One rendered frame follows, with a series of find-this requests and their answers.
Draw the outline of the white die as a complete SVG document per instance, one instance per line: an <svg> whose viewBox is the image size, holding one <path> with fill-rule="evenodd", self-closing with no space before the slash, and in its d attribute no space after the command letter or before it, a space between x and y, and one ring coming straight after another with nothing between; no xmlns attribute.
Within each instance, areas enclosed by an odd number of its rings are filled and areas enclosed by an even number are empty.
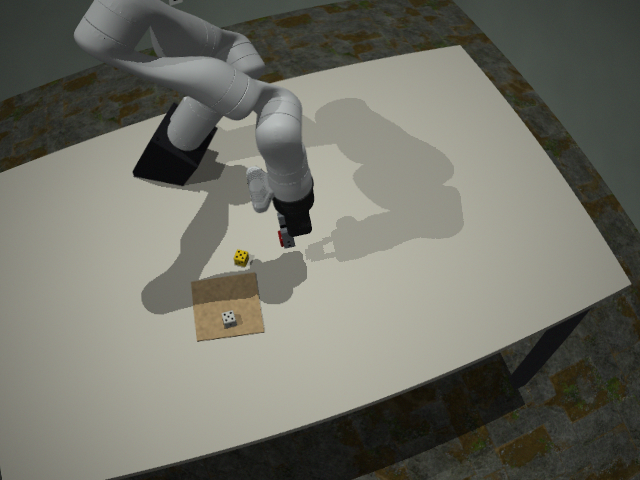
<svg viewBox="0 0 640 480"><path fill-rule="evenodd" d="M222 313L225 328L237 326L236 318L233 310Z"/></svg>

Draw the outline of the yellow die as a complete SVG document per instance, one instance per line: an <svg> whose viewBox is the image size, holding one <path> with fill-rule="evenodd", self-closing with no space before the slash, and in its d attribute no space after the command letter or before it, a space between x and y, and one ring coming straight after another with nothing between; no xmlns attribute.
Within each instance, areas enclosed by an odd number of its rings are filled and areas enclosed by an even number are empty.
<svg viewBox="0 0 640 480"><path fill-rule="evenodd" d="M236 251L236 254L234 256L234 262L236 265L246 267L248 259L249 259L249 255L247 251L243 251L239 249Z"/></svg>

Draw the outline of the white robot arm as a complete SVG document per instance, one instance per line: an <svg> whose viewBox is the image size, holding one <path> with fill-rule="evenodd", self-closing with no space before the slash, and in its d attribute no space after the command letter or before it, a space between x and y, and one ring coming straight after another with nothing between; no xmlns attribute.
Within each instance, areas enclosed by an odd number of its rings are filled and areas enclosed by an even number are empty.
<svg viewBox="0 0 640 480"><path fill-rule="evenodd" d="M149 25L158 57L134 50ZM242 120L254 111L269 177L290 184L307 173L301 102L288 89L258 80L265 63L244 35L160 0L94 0L74 39L103 63L187 95L167 129L178 149L198 148L223 116Z"/></svg>

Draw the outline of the tan mat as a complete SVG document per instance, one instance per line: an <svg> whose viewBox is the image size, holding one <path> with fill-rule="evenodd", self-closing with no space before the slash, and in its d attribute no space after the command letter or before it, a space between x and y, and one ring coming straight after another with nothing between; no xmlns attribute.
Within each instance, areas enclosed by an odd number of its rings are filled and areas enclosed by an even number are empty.
<svg viewBox="0 0 640 480"><path fill-rule="evenodd" d="M198 341L264 333L255 272L191 282ZM233 310L237 326L225 328Z"/></svg>

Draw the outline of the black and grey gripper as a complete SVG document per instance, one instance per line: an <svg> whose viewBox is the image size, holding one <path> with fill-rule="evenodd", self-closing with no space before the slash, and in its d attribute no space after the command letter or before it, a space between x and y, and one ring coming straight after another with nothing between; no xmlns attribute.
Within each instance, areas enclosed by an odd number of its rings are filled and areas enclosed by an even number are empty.
<svg viewBox="0 0 640 480"><path fill-rule="evenodd" d="M255 212L266 212L273 201L279 212L277 216L284 248L295 247L294 237L312 231L309 210L314 203L314 181L309 165L304 177L294 183L277 183L258 166L247 169L247 181Z"/></svg>

